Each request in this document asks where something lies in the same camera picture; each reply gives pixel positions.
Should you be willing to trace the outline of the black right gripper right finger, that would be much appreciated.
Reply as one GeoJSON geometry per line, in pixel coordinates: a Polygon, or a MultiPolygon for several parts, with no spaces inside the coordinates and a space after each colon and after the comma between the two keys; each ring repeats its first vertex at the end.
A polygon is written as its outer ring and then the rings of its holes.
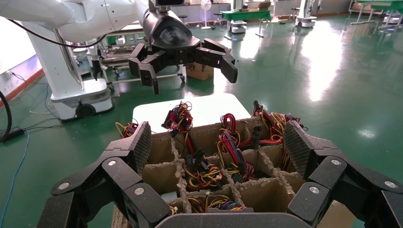
{"type": "Polygon", "coordinates": [[[338,201],[367,228],[403,225],[403,186],[349,159],[330,140],[307,134],[295,121],[286,123],[283,145],[304,184],[288,213],[315,228],[338,201]]]}

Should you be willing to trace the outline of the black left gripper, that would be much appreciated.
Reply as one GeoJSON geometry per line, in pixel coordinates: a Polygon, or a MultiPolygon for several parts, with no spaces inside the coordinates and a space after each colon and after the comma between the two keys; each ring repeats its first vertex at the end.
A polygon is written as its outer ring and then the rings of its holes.
{"type": "Polygon", "coordinates": [[[143,30],[151,50],[138,44],[128,58],[131,75],[140,78],[143,86],[159,94],[156,73],[167,66],[198,63],[220,69],[230,83],[236,83],[238,69],[231,49],[212,39],[201,42],[171,10],[148,11],[143,20],[143,30]]]}

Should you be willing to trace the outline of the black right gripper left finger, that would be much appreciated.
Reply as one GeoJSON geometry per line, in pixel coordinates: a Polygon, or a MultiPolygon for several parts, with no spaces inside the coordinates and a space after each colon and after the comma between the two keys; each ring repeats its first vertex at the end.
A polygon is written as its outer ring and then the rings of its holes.
{"type": "Polygon", "coordinates": [[[100,157],[51,189],[39,228],[85,228],[100,209],[114,203],[134,228],[154,228],[171,215],[170,206],[142,178],[152,148],[148,122],[109,143],[100,157]]]}

